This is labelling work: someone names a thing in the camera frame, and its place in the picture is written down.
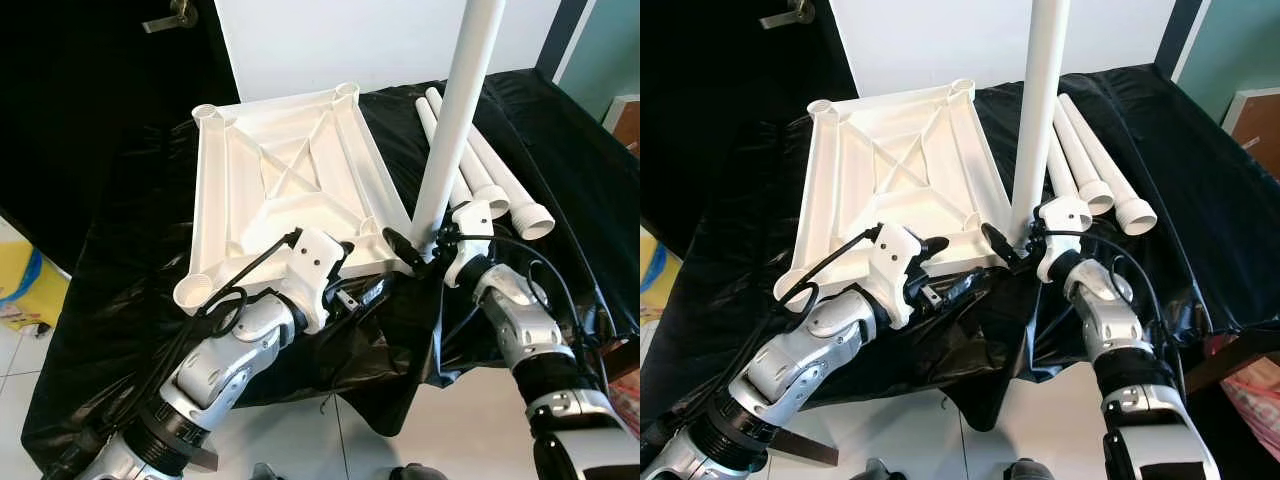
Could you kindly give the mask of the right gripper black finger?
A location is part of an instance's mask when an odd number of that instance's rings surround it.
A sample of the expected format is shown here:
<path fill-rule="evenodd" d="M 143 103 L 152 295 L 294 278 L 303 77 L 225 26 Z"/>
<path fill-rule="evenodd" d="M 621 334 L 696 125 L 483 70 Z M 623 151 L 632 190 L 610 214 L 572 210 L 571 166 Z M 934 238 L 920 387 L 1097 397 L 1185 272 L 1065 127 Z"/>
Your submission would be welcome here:
<path fill-rule="evenodd" d="M 1005 264 L 1019 264 L 1021 256 L 1010 244 L 1007 237 L 995 225 L 989 223 L 982 224 L 982 234 L 989 243 L 991 250 L 1005 262 Z"/>
<path fill-rule="evenodd" d="M 398 260 L 408 265 L 410 268 L 425 268 L 426 260 L 422 253 L 415 248 L 415 246 L 399 232 L 387 228 L 385 229 L 385 242 L 389 244 L 392 252 Z"/>

